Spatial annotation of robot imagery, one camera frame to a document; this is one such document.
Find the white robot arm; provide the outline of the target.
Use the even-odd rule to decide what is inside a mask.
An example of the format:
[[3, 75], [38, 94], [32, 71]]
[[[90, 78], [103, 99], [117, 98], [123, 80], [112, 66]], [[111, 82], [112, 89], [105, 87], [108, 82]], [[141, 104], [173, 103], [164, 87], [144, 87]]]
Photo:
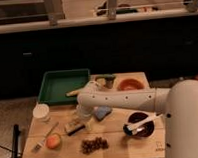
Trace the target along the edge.
[[198, 80], [177, 82], [172, 88], [104, 91], [90, 81], [77, 95], [77, 113], [91, 116], [94, 107], [109, 106], [165, 116], [165, 158], [198, 158]]

